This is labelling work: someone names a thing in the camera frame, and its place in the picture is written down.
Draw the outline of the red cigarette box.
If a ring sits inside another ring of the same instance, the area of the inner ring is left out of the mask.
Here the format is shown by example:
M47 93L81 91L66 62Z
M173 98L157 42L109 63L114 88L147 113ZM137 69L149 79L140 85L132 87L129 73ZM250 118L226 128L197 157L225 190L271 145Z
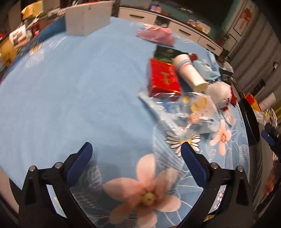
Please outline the red cigarette box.
M149 97L173 95L173 99L177 100L181 96L181 85L172 64L150 58L147 75Z

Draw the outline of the white paper roll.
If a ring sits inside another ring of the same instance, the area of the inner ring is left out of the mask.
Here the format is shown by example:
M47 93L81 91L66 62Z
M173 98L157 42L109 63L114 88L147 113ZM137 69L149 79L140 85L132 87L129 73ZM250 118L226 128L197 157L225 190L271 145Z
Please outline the white paper roll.
M262 102L259 104L261 110L266 110L267 108L271 107L276 102L276 97L274 92L269 94Z

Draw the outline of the small red snack packet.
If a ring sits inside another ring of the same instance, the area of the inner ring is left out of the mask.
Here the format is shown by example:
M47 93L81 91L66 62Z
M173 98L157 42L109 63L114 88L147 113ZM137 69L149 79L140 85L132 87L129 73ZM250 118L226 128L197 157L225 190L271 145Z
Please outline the small red snack packet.
M198 56L195 53L188 53L188 56L189 56L191 62L193 62L193 61L198 59Z

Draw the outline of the grey curtain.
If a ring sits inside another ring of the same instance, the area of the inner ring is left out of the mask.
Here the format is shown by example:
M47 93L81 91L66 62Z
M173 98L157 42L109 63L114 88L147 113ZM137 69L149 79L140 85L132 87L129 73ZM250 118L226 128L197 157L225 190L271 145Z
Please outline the grey curtain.
M266 17L260 13L231 54L234 76L244 93L250 93L263 80L257 94L261 102L270 94L280 100L280 41Z

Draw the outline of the black trash bin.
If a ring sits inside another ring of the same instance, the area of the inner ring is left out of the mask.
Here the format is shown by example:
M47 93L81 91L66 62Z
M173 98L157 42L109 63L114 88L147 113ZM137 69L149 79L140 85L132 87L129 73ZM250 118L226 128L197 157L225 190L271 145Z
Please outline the black trash bin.
M249 146L256 145L260 142L260 130L254 110L245 98L240 99L238 104L245 124L248 144Z

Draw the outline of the pink plastic bag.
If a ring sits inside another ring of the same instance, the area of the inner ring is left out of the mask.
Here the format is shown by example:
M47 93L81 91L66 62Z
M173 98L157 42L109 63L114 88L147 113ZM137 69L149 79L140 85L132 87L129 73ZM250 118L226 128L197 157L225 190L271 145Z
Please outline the pink plastic bag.
M159 26L148 26L140 29L137 32L137 37L166 46L173 46L176 42L170 28Z

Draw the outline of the blue floral tablecloth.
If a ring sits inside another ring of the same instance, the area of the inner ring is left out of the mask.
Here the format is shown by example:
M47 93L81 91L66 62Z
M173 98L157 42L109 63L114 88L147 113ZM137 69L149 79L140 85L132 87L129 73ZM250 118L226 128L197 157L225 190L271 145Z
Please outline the blue floral tablecloth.
M202 191L138 98L156 48L136 36L139 27L112 18L87 37L68 36L60 19L36 39L39 50L20 56L1 83L1 167L22 187L31 165L49 168L90 142L92 161L72 191L98 227L112 227L110 213L121 204L103 184L136 179L145 155L154 155L157 173L177 171L168 194L180 200L174 212L150 209L149 227L179 224Z

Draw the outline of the potted plant by cabinet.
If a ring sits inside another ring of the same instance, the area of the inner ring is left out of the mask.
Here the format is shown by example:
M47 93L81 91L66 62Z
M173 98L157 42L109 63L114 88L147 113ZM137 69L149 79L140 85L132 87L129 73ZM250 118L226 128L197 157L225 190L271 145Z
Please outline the potted plant by cabinet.
M220 63L223 63L225 61L225 59L229 57L229 52L230 52L229 50L223 49L221 54L217 57L217 60Z

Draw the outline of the red yellow shopping bag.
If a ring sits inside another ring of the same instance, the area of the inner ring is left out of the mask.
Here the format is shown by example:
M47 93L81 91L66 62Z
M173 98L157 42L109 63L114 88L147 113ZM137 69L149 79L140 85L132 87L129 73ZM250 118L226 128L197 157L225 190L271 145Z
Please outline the red yellow shopping bag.
M248 93L245 97L245 99L248 101L250 106L252 107L253 110L256 110L258 112L262 112L259 103L257 100L254 98L254 96L251 93Z

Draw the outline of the white TV cabinet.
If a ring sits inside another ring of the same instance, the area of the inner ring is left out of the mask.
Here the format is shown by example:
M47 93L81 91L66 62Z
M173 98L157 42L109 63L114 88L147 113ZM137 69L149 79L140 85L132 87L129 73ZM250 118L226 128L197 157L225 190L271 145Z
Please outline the white TV cabinet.
M175 19L155 12L129 7L119 7L118 17L121 19L142 22L144 24L159 25L170 28L171 31L177 35L198 43L217 56L219 56L223 51L220 46L218 46L211 38L204 35L202 32Z

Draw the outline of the blue cloth rag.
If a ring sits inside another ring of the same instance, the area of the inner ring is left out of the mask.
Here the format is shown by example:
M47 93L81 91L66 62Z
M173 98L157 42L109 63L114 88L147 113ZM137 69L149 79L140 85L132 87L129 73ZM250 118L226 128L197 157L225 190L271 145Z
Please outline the blue cloth rag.
M206 59L198 59L194 60L192 65L205 81L221 81L219 66L216 62L209 63Z

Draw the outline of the dark green snack bag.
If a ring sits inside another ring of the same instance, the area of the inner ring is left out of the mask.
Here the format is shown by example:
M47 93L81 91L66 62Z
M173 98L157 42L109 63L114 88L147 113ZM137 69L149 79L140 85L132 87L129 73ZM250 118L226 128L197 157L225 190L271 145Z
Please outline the dark green snack bag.
M188 53L173 49L171 47L157 45L153 54L153 58L172 64L173 59L181 54L188 54Z

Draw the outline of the clear plastic bag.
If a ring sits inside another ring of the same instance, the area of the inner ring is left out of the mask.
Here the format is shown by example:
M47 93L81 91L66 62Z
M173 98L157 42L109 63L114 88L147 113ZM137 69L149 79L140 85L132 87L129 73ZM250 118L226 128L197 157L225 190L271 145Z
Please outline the clear plastic bag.
M146 91L138 94L150 108L163 129L183 139L194 134L216 133L220 115L210 96L202 93L157 93L149 96Z

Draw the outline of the white plastic bag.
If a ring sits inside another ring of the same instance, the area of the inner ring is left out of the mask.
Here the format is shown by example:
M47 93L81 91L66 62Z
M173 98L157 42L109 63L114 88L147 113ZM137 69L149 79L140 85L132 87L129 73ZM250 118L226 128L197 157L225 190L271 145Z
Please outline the white plastic bag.
M205 94L212 99L226 123L234 126L236 124L236 118L230 107L232 99L231 86L224 82L215 82L208 86L205 90Z

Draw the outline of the white paper cup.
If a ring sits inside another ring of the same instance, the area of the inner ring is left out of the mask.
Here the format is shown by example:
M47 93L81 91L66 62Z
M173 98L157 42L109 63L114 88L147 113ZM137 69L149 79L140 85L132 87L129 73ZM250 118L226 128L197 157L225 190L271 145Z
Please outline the white paper cup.
M176 73L190 86L193 92L200 93L208 88L209 84L192 65L189 55L181 54L176 56L172 64Z

